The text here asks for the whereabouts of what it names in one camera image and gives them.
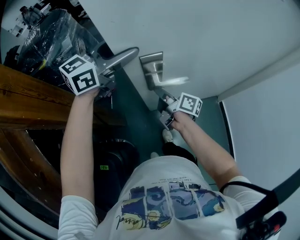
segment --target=white sneaker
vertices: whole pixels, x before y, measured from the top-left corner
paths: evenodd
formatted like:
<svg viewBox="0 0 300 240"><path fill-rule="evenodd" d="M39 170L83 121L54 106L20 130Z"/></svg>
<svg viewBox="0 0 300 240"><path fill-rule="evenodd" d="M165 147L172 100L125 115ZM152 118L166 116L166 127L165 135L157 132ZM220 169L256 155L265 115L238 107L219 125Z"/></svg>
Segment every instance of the white sneaker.
<svg viewBox="0 0 300 240"><path fill-rule="evenodd" d="M173 136L172 133L170 131L168 131L167 129L163 130L163 139L165 143L172 143L173 142Z"/></svg>
<svg viewBox="0 0 300 240"><path fill-rule="evenodd" d="M159 157L159 154L157 152L152 152L150 154L150 158L157 158L157 157Z"/></svg>

